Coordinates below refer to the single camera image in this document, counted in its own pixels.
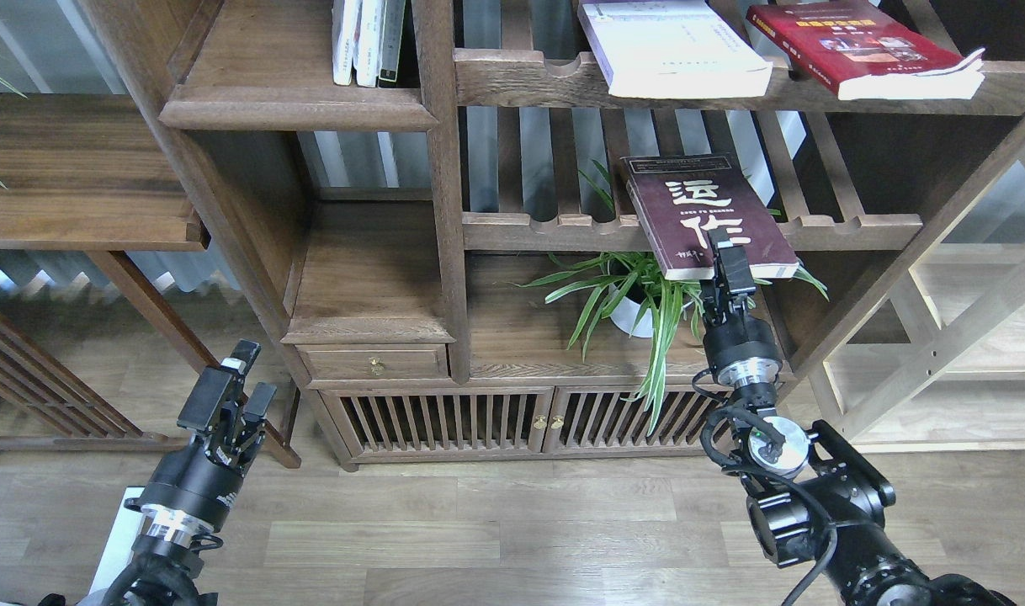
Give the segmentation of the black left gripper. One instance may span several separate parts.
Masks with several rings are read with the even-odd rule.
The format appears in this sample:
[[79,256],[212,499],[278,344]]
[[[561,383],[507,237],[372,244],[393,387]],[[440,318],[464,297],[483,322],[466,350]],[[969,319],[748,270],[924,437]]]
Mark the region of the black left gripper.
[[125,508],[154,524],[182,526],[189,534],[223,529],[265,439],[277,392],[274,383],[256,383],[241,407],[243,385],[259,353],[259,344],[241,340],[220,365],[202,369],[177,419],[193,431],[192,441],[162,457],[140,496],[125,500]]

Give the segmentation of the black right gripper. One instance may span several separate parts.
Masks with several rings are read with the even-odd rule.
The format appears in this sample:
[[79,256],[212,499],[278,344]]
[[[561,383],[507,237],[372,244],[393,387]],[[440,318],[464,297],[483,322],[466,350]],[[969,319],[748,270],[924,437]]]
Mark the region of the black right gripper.
[[716,380],[775,380],[781,354],[771,327],[748,311],[757,284],[743,246],[709,231],[714,264],[698,281],[704,298],[704,348]]

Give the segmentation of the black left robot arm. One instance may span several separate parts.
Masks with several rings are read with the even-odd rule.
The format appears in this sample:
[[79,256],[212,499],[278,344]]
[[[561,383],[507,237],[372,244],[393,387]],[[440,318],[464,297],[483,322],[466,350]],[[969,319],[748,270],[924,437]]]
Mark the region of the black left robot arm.
[[204,567],[200,552],[223,546],[216,533],[265,440],[275,387],[258,383],[250,399],[243,392],[259,353],[259,344],[241,340],[194,383],[177,420],[192,440],[162,457],[139,497],[125,500],[142,515],[142,529],[129,563],[93,595],[100,605],[217,603],[219,595],[199,593],[194,579]]

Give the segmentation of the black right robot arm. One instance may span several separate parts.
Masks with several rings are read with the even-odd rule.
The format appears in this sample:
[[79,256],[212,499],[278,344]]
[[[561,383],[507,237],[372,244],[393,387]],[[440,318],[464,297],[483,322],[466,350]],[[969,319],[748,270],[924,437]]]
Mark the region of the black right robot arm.
[[966,576],[925,575],[886,536],[884,510],[895,491],[881,472],[831,425],[805,430],[778,415],[778,346],[748,310],[756,288],[750,264],[721,229],[709,232],[709,245],[704,347],[709,374],[730,395],[700,440],[724,473],[741,480],[767,559],[778,567],[812,561],[785,603],[826,575],[847,605],[1006,605],[1004,594]]

